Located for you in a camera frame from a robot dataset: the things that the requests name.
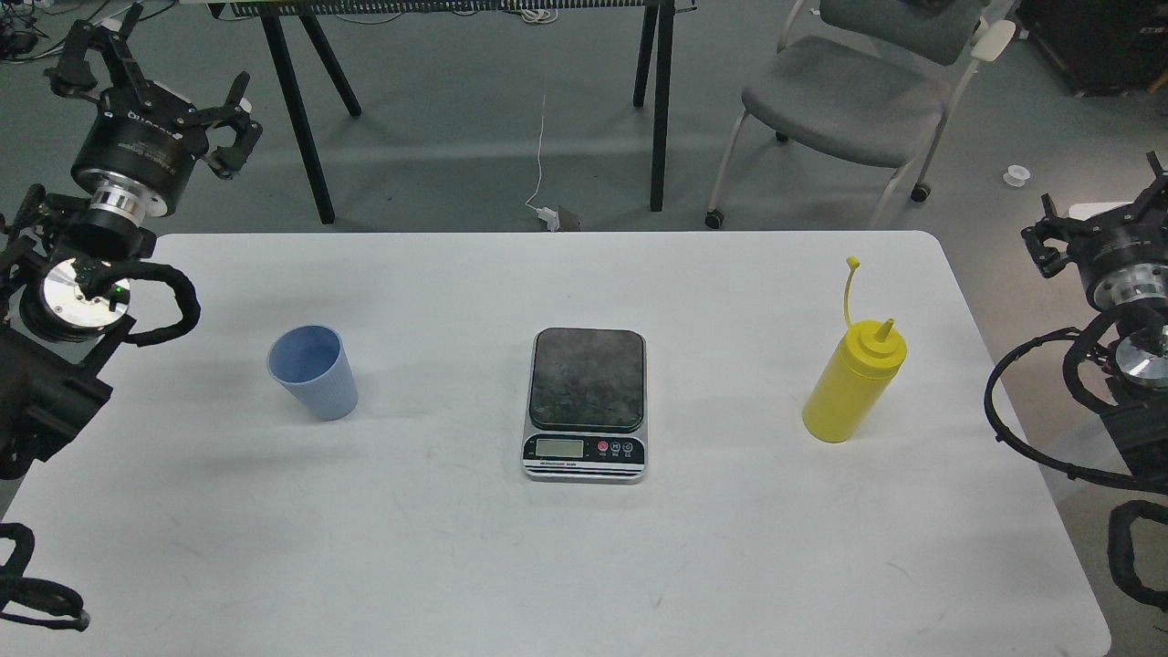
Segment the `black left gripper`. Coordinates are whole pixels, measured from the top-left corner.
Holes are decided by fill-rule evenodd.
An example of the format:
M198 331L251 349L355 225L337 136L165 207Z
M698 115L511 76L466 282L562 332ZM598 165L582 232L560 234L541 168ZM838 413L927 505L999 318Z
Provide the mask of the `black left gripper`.
M193 109L183 95L159 87L142 75L128 49L145 5L132 4L118 21L77 20L70 27L56 63L46 69L47 84L62 99L86 101L97 115L72 162L71 177L92 193L100 182L123 182L142 191L147 216L171 216L204 161L220 179L231 180L245 167L263 133L253 120L245 92L251 76L239 72L220 108ZM99 90L90 55L100 55L109 87ZM187 116L187 127L174 123ZM210 130L228 129L229 145L210 148Z

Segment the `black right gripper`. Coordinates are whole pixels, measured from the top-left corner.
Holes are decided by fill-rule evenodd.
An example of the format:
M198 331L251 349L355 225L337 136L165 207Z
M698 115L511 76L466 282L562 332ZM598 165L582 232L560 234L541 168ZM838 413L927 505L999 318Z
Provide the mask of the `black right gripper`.
M1147 215L1143 222L1127 221L1121 207L1086 221L1063 216L1043 193L1043 215L1021 231L1040 275L1049 279L1075 263L1086 300L1098 311L1164 300L1164 231L1152 214L1167 212L1167 171L1156 152L1143 157L1152 181L1131 201L1131 215Z

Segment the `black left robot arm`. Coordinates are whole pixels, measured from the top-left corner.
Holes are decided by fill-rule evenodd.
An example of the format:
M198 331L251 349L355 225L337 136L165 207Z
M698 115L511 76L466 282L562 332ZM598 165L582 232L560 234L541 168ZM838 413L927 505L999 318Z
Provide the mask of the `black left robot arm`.
M79 196L33 184L4 220L4 479L71 444L111 399L100 369L128 344L150 348L196 328L192 279L151 261L150 219L178 209L196 162L229 180L263 132L239 72L225 101L199 109L142 75L128 49L142 4L120 21L79 18L46 71L96 119L70 170Z

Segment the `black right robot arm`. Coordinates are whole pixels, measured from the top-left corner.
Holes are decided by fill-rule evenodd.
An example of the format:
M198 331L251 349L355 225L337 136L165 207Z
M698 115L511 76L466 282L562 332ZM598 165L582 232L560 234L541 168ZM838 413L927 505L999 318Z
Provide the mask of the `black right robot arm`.
M1021 231L1044 278L1076 267L1096 316L1085 328L1056 328L1010 350L990 371L982 406L996 440L1040 466L1106 489L1164 495L1164 321L1167 321L1167 174L1148 152L1152 181L1129 203L1073 219L1050 196L1043 215ZM1062 379L1069 395L1101 421L1126 473L1072 464L1040 452L997 415L994 390L1014 362L1048 343L1068 343Z

